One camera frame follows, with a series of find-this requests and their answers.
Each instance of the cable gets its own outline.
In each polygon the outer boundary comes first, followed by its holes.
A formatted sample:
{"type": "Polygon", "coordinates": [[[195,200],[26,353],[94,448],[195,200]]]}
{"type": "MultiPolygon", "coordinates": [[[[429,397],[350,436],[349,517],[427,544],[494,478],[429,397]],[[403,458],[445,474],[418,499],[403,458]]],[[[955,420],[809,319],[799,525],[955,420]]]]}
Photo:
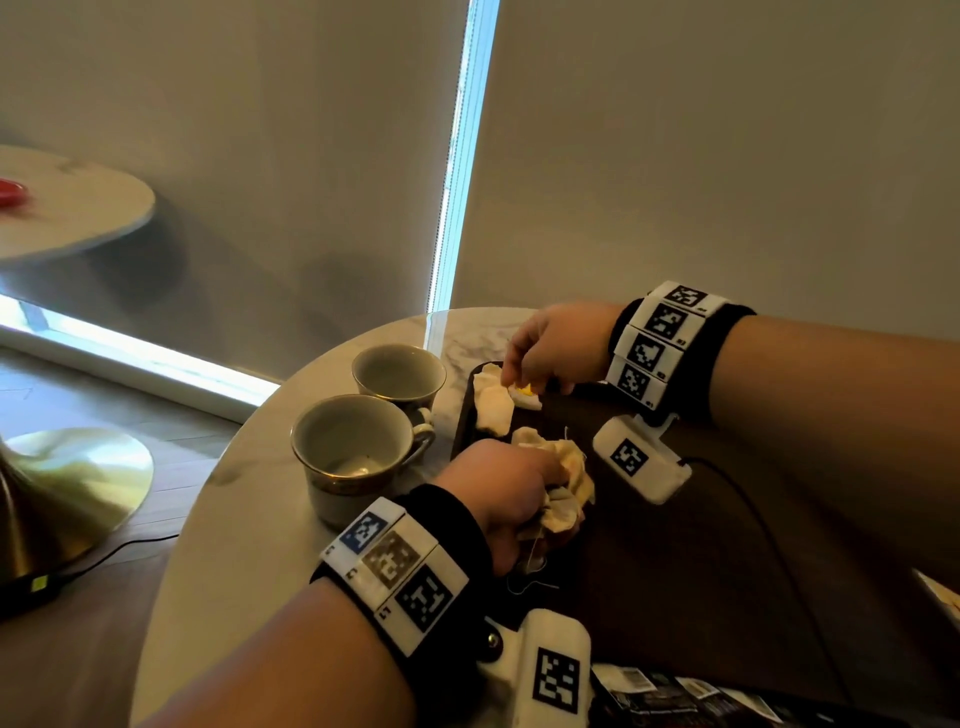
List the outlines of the cable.
{"type": "Polygon", "coordinates": [[[743,487],[733,478],[731,478],[723,470],[723,468],[710,462],[705,457],[685,457],[678,462],[678,465],[703,465],[712,470],[714,473],[726,480],[728,485],[730,485],[736,491],[736,493],[740,496],[740,499],[746,504],[751,514],[753,514],[756,523],[760,526],[760,530],[763,531],[763,535],[767,540],[767,544],[769,544],[771,550],[774,552],[774,555],[777,557],[777,561],[780,563],[780,568],[783,571],[783,575],[786,576],[787,581],[790,582],[790,588],[793,590],[794,596],[797,598],[801,608],[804,610],[804,614],[806,615],[807,620],[810,622],[810,626],[813,627],[813,634],[817,638],[817,644],[820,645],[820,649],[823,651],[824,657],[827,658],[827,664],[830,667],[830,671],[833,673],[834,679],[837,681],[840,692],[843,693],[844,699],[850,705],[853,705],[853,696],[851,695],[850,689],[847,687],[847,682],[843,679],[843,674],[840,671],[840,667],[836,664],[836,661],[833,659],[833,656],[827,649],[827,639],[824,637],[824,633],[820,629],[820,622],[818,622],[817,618],[814,616],[813,610],[810,609],[810,605],[806,603],[804,595],[801,592],[800,585],[797,583],[797,579],[794,577],[793,571],[790,570],[790,567],[786,561],[786,557],[780,550],[780,545],[777,543],[777,539],[774,537],[773,531],[770,530],[770,526],[767,525],[767,521],[765,521],[760,515],[760,511],[756,507],[756,504],[747,495],[746,491],[743,490],[743,487]]]}
{"type": "Polygon", "coordinates": [[[107,554],[106,556],[104,556],[102,559],[99,559],[99,560],[97,560],[95,563],[93,563],[93,564],[91,564],[90,566],[86,567],[86,569],[81,569],[81,570],[79,570],[79,571],[74,571],[73,573],[63,574],[63,575],[60,577],[60,584],[61,584],[62,586],[65,586],[65,585],[67,585],[67,584],[70,584],[71,582],[76,581],[76,580],[79,579],[81,576],[84,576],[85,574],[90,573],[91,571],[93,571],[94,569],[96,569],[97,567],[99,567],[101,564],[103,564],[108,558],[110,558],[111,556],[113,556],[113,554],[115,554],[115,553],[116,553],[117,551],[119,551],[121,548],[126,548],[127,546],[130,546],[131,544],[153,544],[153,543],[155,543],[155,542],[157,542],[157,541],[169,541],[170,539],[176,539],[179,535],[180,535],[179,533],[172,533],[172,534],[170,534],[169,536],[160,536],[160,537],[155,538],[155,539],[133,539],[132,541],[126,541],[126,542],[124,542],[123,544],[121,544],[120,546],[118,546],[117,548],[115,548],[113,551],[111,551],[109,554],[107,554]]]}

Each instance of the red ashtray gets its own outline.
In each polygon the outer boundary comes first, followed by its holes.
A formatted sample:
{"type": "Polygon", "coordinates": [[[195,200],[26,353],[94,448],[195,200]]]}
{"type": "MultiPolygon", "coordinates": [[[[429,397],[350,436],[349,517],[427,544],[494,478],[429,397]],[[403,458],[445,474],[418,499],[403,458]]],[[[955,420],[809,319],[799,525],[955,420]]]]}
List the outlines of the red ashtray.
{"type": "Polygon", "coordinates": [[[16,207],[27,202],[27,188],[13,180],[0,180],[0,207],[16,207]]]}

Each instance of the white ceramic cup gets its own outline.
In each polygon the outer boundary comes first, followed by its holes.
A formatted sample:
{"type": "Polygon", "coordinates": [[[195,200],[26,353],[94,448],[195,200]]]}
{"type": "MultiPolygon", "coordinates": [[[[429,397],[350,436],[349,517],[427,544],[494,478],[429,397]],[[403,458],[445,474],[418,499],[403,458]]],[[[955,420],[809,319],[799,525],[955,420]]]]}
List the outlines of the white ceramic cup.
{"type": "Polygon", "coordinates": [[[310,503],[322,521],[338,529],[384,495],[435,438],[430,410],[407,414],[369,395],[321,400],[300,415],[290,433],[306,470],[310,503]]]}
{"type": "Polygon", "coordinates": [[[350,368],[357,389],[392,402],[404,412],[433,407],[446,382],[444,364],[411,344],[383,344],[358,353],[350,368]]]}

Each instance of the black wristband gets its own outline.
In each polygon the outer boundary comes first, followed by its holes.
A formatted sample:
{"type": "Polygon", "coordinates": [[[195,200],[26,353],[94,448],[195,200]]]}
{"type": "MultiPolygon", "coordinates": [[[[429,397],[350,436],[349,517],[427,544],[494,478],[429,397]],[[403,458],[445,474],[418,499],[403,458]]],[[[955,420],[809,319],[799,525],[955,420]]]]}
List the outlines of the black wristband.
{"type": "MultiPolygon", "coordinates": [[[[406,496],[394,498],[394,502],[405,509],[403,518],[412,518],[427,531],[436,540],[437,548],[445,551],[445,555],[466,575],[468,581],[459,593],[453,594],[443,580],[437,578],[438,574],[428,568],[428,559],[422,558],[425,555],[421,555],[415,565],[406,567],[403,574],[396,576],[393,595],[376,608],[361,598],[348,580],[326,561],[317,566],[310,581],[328,577],[353,600],[376,629],[381,641],[390,649],[403,672],[417,699],[420,720],[433,723],[463,711],[482,687],[476,668],[476,654],[486,635],[485,597],[492,580],[492,557],[480,526],[467,507],[448,491],[434,485],[421,485],[406,496]],[[438,610],[436,617],[432,617],[426,607],[435,599],[450,601],[438,610]],[[406,619],[399,614],[400,609],[420,633],[425,633],[409,654],[405,654],[398,646],[387,626],[387,619],[406,619]]],[[[337,538],[354,552],[356,539],[351,533],[362,519],[363,516],[337,538]]],[[[383,545],[388,541],[385,537],[392,532],[391,526],[385,526],[381,533],[364,543],[357,554],[360,561],[376,570],[378,562],[368,557],[375,557],[383,550],[383,545]]],[[[407,550],[402,556],[408,561],[411,550],[415,556],[418,555],[410,545],[403,545],[407,550]]],[[[332,548],[333,545],[328,547],[324,556],[332,548]]],[[[389,564],[392,569],[403,569],[403,566],[396,565],[403,560],[390,558],[389,564]]]]}
{"type": "MultiPolygon", "coordinates": [[[[614,351],[620,343],[621,336],[623,336],[627,326],[630,325],[643,301],[644,299],[633,301],[623,309],[623,312],[617,318],[608,345],[611,359],[615,359],[614,351]]],[[[691,422],[712,423],[709,388],[713,376],[713,367],[733,327],[743,317],[754,314],[755,312],[745,305],[723,303],[711,315],[707,316],[696,335],[689,341],[683,355],[679,356],[676,369],[670,376],[660,402],[656,404],[655,408],[641,407],[641,416],[648,425],[654,427],[662,425],[671,413],[676,413],[691,422]]],[[[648,331],[642,332],[644,336],[647,336],[648,333],[648,331]]],[[[632,365],[626,363],[623,366],[630,367],[632,365]]],[[[649,378],[655,377],[648,376],[649,374],[649,372],[640,372],[637,375],[636,381],[639,382],[640,387],[652,386],[647,381],[649,378]]],[[[614,386],[623,389],[617,382],[612,383],[614,386]]]]}

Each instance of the tray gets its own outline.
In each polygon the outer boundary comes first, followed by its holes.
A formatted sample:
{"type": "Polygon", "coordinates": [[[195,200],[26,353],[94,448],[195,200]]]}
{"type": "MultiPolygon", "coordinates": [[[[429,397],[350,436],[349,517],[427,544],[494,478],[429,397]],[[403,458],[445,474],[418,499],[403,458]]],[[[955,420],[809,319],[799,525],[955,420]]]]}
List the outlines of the tray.
{"type": "MultiPolygon", "coordinates": [[[[475,428],[473,405],[482,366],[468,378],[454,455],[488,437],[475,428]]],[[[739,491],[693,465],[683,488],[653,505],[591,446],[610,417],[634,413],[621,395],[597,383],[541,401],[540,412],[515,410],[512,431],[531,426],[550,440],[565,431],[587,454],[597,502],[542,571],[499,581],[493,619],[516,629],[545,607],[584,624],[596,662],[887,714],[960,717],[960,633],[908,568],[773,465],[714,428],[675,423],[663,442],[706,458],[739,491]]]]}

